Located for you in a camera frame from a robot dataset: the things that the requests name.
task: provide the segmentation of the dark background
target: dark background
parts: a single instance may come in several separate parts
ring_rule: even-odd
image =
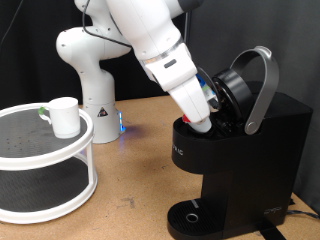
[[[0,0],[0,38],[20,0]],[[207,0],[192,13],[189,47],[210,75],[230,66],[242,51],[268,47],[280,66],[278,91],[312,107],[309,135],[294,191],[320,213],[320,2],[313,0]],[[184,16],[175,19],[184,30]],[[76,71],[60,59],[55,42],[81,26],[74,1],[25,0],[0,55],[0,109],[62,96],[82,102]],[[145,75],[133,52],[100,63],[115,78],[116,99],[166,95]],[[245,79],[263,79],[259,60]]]

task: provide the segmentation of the black coffee maker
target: black coffee maker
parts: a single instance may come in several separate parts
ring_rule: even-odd
[[[263,84],[241,78],[256,57],[265,65]],[[210,132],[198,134],[175,121],[172,160],[203,174],[203,185],[200,198],[169,210],[173,238],[226,239],[284,223],[312,109],[276,93],[278,80],[269,49],[245,51],[212,78],[222,106],[210,116]]]

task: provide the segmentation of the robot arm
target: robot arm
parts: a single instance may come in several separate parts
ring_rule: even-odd
[[[197,69],[171,21],[203,0],[106,1],[149,78],[169,92],[192,123],[206,120],[210,109],[195,76]]]

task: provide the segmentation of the white mug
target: white mug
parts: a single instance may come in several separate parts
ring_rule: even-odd
[[[50,112],[50,117],[44,115],[44,110]],[[80,116],[78,100],[71,97],[57,98],[38,110],[39,116],[52,124],[57,138],[72,138],[80,133]]]

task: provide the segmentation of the table surface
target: table surface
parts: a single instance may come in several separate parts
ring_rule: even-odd
[[[199,198],[202,176],[182,171],[171,160],[172,124],[182,116],[171,97],[117,102],[126,133],[94,145],[98,187],[76,211],[45,223],[0,224],[0,239],[172,239],[167,212]],[[297,196],[290,210],[313,212]],[[278,229],[290,240],[319,240],[320,221],[291,215]],[[263,240],[259,233],[232,238]]]

